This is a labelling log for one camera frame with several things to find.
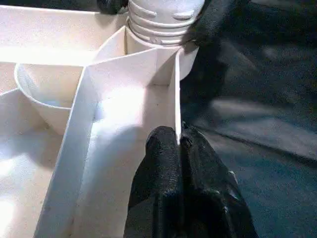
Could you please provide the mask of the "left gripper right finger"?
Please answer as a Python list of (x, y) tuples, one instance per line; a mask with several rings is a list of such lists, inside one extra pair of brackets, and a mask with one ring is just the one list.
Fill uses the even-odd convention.
[(185, 221), (190, 238), (256, 238), (234, 174), (205, 137), (183, 125), (180, 140)]

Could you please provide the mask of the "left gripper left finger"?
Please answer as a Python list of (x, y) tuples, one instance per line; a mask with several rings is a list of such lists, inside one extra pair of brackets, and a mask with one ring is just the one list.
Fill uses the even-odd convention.
[(155, 128), (145, 152), (131, 185), (124, 237), (182, 238), (183, 183), (173, 128)]

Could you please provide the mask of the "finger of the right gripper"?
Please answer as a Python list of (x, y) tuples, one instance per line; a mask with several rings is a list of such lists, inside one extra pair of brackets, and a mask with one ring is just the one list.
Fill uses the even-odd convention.
[(97, 0), (100, 12), (105, 14), (118, 14), (119, 11), (128, 6), (128, 0)]
[(224, 24), (224, 1), (206, 0), (194, 23), (182, 37), (182, 43), (192, 42), (197, 47), (211, 44)]

